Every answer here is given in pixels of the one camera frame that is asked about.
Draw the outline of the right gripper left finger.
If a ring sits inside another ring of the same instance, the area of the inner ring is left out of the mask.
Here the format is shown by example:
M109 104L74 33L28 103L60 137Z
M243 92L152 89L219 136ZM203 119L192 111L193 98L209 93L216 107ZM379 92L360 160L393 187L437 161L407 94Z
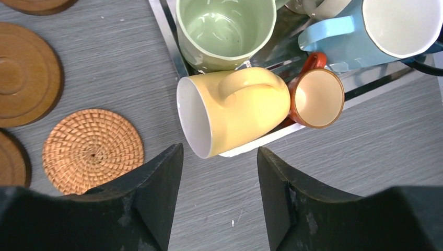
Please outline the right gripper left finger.
M1 188L1 250L167 250L183 145L82 195Z

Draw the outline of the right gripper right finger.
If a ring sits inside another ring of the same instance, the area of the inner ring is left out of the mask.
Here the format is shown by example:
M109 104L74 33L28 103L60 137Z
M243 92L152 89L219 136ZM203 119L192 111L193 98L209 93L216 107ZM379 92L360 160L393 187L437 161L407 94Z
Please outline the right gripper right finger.
M257 152L271 250L442 250L442 187L394 186L367 197Z

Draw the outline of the woven rattan coaster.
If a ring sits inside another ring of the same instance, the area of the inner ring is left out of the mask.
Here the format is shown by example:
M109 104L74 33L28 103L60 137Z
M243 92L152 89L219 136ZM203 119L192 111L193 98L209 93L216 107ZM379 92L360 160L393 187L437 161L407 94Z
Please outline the woven rattan coaster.
M141 166L144 148L134 126L104 109L77 111L61 120L42 149L42 166L64 194L82 194Z

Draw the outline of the dark wooden coaster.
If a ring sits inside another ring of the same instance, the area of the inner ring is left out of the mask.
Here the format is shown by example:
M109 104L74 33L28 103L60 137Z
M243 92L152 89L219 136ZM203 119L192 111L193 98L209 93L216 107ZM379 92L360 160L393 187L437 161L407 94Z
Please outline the dark wooden coaster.
M77 0L1 0L1 3L18 12L46 16L60 13L73 6Z
M29 188L32 169L29 155L11 133L1 129L1 186Z

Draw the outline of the yellow cup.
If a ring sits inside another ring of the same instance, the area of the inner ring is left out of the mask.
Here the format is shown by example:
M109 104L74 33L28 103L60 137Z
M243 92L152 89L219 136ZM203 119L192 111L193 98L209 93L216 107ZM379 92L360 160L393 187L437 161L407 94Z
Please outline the yellow cup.
M261 67L183 77L176 99L185 138L202 159L267 134L290 108L286 83Z

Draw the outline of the brown wooden coaster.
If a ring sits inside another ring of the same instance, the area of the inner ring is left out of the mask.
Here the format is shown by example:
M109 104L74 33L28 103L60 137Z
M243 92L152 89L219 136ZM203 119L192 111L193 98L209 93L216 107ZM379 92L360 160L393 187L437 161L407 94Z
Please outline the brown wooden coaster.
M62 62L38 34L1 23L1 127L42 119L57 104L64 86Z

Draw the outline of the light green mug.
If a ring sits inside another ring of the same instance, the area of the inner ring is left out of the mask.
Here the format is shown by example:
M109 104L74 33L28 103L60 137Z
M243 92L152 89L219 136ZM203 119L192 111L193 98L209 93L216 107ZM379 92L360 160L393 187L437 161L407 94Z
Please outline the light green mug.
M178 45L197 71L234 70L270 40L277 10L287 1L176 2Z

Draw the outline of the cream mug tall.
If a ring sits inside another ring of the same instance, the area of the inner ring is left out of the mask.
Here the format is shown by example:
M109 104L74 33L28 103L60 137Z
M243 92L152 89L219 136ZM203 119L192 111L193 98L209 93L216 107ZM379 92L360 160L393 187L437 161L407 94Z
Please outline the cream mug tall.
M351 0L293 0L285 6L295 13L324 20L336 17L350 2Z

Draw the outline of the small brown cup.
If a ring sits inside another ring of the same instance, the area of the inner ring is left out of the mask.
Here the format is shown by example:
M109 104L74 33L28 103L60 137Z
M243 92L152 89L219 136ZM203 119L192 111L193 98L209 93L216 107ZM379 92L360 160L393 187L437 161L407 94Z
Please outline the small brown cup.
M333 124L342 113L345 101L341 80L324 67L327 56L310 54L298 76L288 84L290 110L283 125L298 123L321 129Z

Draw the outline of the metal tray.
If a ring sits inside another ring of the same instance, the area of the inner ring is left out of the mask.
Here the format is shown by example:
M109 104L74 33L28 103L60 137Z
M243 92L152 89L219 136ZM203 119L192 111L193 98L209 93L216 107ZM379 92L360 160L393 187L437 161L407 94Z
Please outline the metal tray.
M175 1L148 0L148 3L165 40L178 78L196 75L198 72L185 61L179 49ZM306 52L299 50L297 36L312 23L313 20L308 16L295 14L286 7L280 8L277 11L276 25L271 39L265 47L246 62L246 65L264 67L289 82L300 72L308 56ZM423 76L424 73L401 62L391 62L339 73L338 77L345 90L344 108L347 109L365 102ZM224 152L221 156L234 157L249 152L301 129L303 126L299 124L285 122L267 135Z

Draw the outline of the white light blue mug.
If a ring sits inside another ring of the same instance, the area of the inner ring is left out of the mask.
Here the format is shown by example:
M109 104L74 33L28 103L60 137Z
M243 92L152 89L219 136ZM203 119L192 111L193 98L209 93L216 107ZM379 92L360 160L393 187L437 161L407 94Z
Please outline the white light blue mug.
M350 1L334 18L298 37L301 50L322 52L328 67L347 72L425 53L442 28L442 1Z

